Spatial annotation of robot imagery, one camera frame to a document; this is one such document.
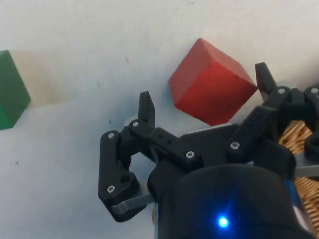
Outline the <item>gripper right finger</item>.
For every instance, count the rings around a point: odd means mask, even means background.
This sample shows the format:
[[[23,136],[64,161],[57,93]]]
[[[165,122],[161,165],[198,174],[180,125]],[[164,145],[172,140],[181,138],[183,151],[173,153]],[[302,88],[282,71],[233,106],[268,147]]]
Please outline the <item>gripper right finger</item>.
[[[231,162],[245,162],[265,139],[277,142],[292,121],[303,121],[312,132],[304,142],[309,161],[319,160],[319,86],[300,91],[278,86],[266,63],[255,65],[263,103],[256,106],[230,137],[226,154]]]

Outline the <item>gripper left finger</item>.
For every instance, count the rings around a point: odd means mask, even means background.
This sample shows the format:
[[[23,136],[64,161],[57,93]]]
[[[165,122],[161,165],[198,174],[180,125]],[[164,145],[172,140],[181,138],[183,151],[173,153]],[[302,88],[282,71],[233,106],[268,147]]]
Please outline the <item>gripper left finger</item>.
[[[156,166],[146,183],[129,170],[131,157],[141,153]],[[201,153],[185,140],[155,126],[149,92],[139,95],[138,118],[102,135],[98,197],[117,222],[124,222],[147,204],[159,202],[165,191],[186,174],[202,167]]]

